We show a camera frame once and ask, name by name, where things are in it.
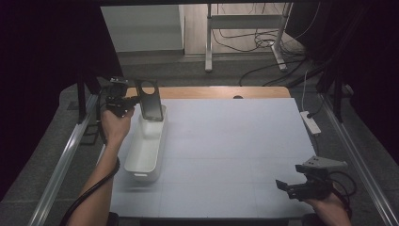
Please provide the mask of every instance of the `white container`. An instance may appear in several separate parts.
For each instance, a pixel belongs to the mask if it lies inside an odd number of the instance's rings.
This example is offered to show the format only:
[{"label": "white container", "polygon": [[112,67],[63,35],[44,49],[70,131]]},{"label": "white container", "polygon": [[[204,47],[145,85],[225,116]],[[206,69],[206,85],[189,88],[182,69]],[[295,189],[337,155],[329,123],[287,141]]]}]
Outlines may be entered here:
[{"label": "white container", "polygon": [[140,114],[133,141],[126,157],[125,169],[138,181],[158,179],[164,152],[167,108],[162,105],[163,121],[144,120]]}]

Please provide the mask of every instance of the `human arm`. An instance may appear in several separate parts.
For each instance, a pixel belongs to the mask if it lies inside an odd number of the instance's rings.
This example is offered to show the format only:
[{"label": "human arm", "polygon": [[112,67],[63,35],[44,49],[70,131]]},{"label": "human arm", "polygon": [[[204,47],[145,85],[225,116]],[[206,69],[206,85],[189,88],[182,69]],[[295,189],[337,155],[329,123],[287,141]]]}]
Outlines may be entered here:
[{"label": "human arm", "polygon": [[305,200],[311,205],[321,220],[327,226],[351,226],[349,216],[344,210],[343,203],[333,193],[327,198],[319,200]]},{"label": "human arm", "polygon": [[[130,130],[130,122],[134,110],[128,111],[124,117],[118,118],[111,111],[102,114],[102,126],[107,143],[103,155],[88,177],[80,195],[108,175],[115,167],[120,145]],[[68,225],[105,225],[111,203],[113,179],[108,180],[82,202],[71,215]]]}]

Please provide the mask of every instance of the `aluminum rail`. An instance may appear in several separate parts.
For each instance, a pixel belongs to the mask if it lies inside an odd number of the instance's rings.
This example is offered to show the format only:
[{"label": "aluminum rail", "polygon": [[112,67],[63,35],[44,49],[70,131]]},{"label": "aluminum rail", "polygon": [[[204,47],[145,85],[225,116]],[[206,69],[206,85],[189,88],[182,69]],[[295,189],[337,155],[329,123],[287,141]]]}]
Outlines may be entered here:
[{"label": "aluminum rail", "polygon": [[323,95],[319,95],[322,101],[326,102],[324,109],[327,112],[330,120],[332,121],[335,130],[338,133],[356,171],[359,174],[361,181],[369,192],[370,197],[375,203],[375,207],[378,210],[380,216],[385,222],[385,225],[398,226],[398,218],[393,212],[390,203],[387,200],[383,190],[379,186],[378,182],[375,180],[373,174],[370,172],[366,163],[364,162],[361,154],[353,142],[352,138],[349,136],[343,123],[340,123],[332,112],[332,105],[328,98]]},{"label": "aluminum rail", "polygon": [[47,216],[53,206],[54,200],[56,199],[56,194],[64,181],[65,175],[70,167],[71,161],[75,154],[75,151],[85,133],[86,127],[88,126],[88,121],[90,120],[92,113],[94,111],[95,105],[97,103],[98,96],[90,95],[88,97],[88,102],[86,104],[87,114],[84,117],[81,124],[76,124],[67,145],[65,146],[64,152],[56,164],[53,175],[51,176],[47,187],[44,189],[41,195],[40,201],[36,206],[36,209],[29,220],[28,225],[43,225]]}]

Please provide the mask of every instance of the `white wall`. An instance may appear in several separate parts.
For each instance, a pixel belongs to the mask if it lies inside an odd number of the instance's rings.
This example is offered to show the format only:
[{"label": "white wall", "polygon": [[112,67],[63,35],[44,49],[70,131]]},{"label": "white wall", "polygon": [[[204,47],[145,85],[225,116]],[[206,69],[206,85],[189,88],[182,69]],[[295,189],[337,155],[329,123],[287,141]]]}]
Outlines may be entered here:
[{"label": "white wall", "polygon": [[182,50],[179,6],[102,7],[117,52]]}]

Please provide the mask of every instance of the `power strip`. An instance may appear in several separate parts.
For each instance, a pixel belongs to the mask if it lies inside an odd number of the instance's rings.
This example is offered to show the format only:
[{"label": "power strip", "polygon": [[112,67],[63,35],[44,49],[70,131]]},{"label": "power strip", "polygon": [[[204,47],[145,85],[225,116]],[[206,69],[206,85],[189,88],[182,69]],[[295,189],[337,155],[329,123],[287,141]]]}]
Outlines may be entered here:
[{"label": "power strip", "polygon": [[322,131],[320,130],[319,126],[317,126],[313,118],[308,119],[308,114],[308,111],[300,112],[300,116],[302,116],[302,120],[305,122],[306,127],[308,127],[309,131],[311,131],[313,135],[320,134]]}]

